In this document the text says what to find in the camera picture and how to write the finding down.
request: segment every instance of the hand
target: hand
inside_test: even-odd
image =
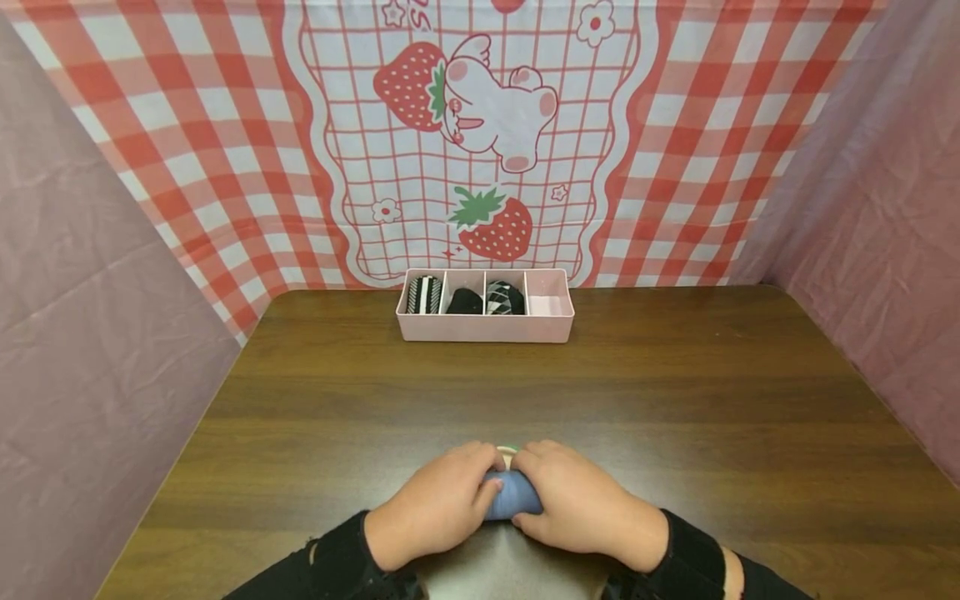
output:
[[[669,542],[663,513],[572,448],[531,442],[511,468],[530,479],[543,504],[542,515],[514,517],[524,534],[570,552],[606,554],[642,573],[663,560]]]
[[[364,521],[376,563],[396,571],[427,554],[444,552],[470,537],[503,488],[484,482],[491,468],[506,468],[492,444],[470,442],[433,459]]]

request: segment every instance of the red checkered cloth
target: red checkered cloth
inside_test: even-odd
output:
[[[412,267],[725,283],[885,5],[0,0],[241,343],[286,290],[389,287]],[[411,127],[376,81],[411,48],[449,66],[484,44],[466,56],[489,90],[464,100],[490,105],[489,150],[446,113]],[[529,213],[522,254],[465,243],[457,187],[519,200],[504,213]]]

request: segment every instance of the sock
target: sock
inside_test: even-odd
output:
[[[410,289],[407,290],[407,313],[440,314],[440,296],[443,287],[442,281],[430,275],[411,281]]]
[[[453,293],[450,305],[446,308],[448,315],[482,315],[483,299],[473,290],[462,287]]]
[[[506,281],[487,284],[488,315],[525,315],[523,294]]]

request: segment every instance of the star print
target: star print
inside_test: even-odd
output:
[[[401,7],[396,0],[390,0],[387,4],[380,7],[383,11],[383,20],[387,27],[403,27],[403,17],[406,16],[406,9]]]
[[[550,198],[556,200],[557,202],[563,202],[566,200],[566,194],[569,190],[566,188],[566,183],[561,183],[557,187],[553,188],[553,193],[550,194]]]

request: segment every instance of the white wavy border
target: white wavy border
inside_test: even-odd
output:
[[[644,21],[640,18],[640,11],[650,9],[654,18]],[[639,54],[634,63],[634,70],[630,72],[623,85],[617,90],[610,104],[613,120],[613,144],[607,157],[597,165],[593,172],[593,197],[596,199],[597,210],[594,213],[583,233],[580,234],[580,254],[584,258],[580,264],[580,271],[570,279],[570,286],[583,283],[593,271],[593,255],[590,254],[590,241],[603,222],[610,216],[610,203],[607,200],[607,179],[617,164],[627,154],[627,145],[630,142],[630,123],[627,121],[627,103],[638,87],[650,75],[657,52],[660,48],[660,29],[657,24],[657,2],[648,0],[642,6],[634,8],[634,20],[638,24],[640,35],[637,40]]]
[[[286,55],[287,63],[293,71],[294,76],[300,83],[300,87],[310,99],[313,105],[313,122],[310,124],[310,146],[308,150],[303,149],[303,153],[313,152],[314,158],[320,162],[320,165],[330,175],[333,181],[333,194],[330,196],[330,214],[333,216],[333,223],[346,237],[347,245],[347,264],[351,274],[361,283],[371,287],[393,287],[403,282],[404,275],[399,275],[390,279],[375,279],[360,268],[357,262],[357,254],[360,252],[360,236],[357,231],[349,225],[344,206],[347,202],[347,183],[340,166],[334,161],[333,157],[326,151],[325,130],[329,113],[326,107],[326,98],[320,91],[320,86],[306,63],[303,61],[303,54],[300,50],[300,30],[306,19],[309,19],[306,13],[306,6],[302,2],[286,3],[286,10],[283,15],[283,52]]]

